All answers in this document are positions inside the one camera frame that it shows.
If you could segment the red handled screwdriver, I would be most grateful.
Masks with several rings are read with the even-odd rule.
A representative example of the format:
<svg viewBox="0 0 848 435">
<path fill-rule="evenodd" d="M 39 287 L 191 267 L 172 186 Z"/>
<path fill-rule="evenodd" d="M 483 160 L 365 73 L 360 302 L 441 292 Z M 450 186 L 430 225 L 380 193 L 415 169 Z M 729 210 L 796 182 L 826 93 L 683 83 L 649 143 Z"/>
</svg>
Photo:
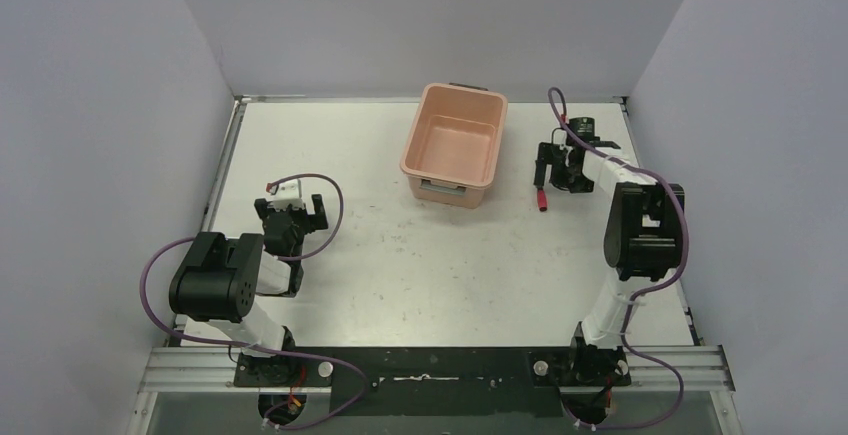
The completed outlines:
<svg viewBox="0 0 848 435">
<path fill-rule="evenodd" d="M 542 187 L 538 187 L 536 191 L 536 202 L 537 208 L 540 212 L 546 212 L 548 210 L 548 201 L 547 196 Z"/>
</svg>

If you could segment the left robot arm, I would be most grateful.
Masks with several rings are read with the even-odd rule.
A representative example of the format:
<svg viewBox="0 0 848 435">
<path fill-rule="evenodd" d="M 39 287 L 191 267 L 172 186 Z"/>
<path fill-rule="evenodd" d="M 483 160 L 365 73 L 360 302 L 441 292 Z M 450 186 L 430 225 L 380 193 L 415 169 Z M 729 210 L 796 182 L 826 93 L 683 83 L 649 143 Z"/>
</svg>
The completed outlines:
<svg viewBox="0 0 848 435">
<path fill-rule="evenodd" d="M 259 198 L 254 209 L 262 233 L 230 239 L 201 232 L 193 240 L 169 288 L 173 312 L 221 331 L 241 343 L 233 351 L 234 383 L 241 387 L 290 386 L 307 375 L 307 363 L 291 351 L 291 331 L 273 321 L 257 296 L 295 297 L 302 284 L 301 255 L 307 235 L 328 229 L 321 195 L 313 207 L 293 197 Z"/>
</svg>

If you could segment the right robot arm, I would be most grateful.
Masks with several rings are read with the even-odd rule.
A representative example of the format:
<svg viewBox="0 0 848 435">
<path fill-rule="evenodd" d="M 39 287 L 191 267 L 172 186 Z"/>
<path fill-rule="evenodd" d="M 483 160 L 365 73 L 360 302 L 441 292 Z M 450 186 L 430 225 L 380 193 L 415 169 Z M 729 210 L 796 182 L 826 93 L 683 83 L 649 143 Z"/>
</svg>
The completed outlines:
<svg viewBox="0 0 848 435">
<path fill-rule="evenodd" d="M 629 376 L 621 338 L 642 304 L 638 293 L 658 285 L 681 262 L 677 210 L 684 191 L 678 185 L 665 189 L 640 171 L 617 143 L 596 135 L 590 117 L 571 120 L 561 141 L 539 143 L 533 185 L 540 211 L 547 209 L 546 186 L 572 194 L 597 192 L 609 206 L 602 288 L 563 361 L 552 361 L 548 375 L 565 386 L 624 385 Z"/>
</svg>

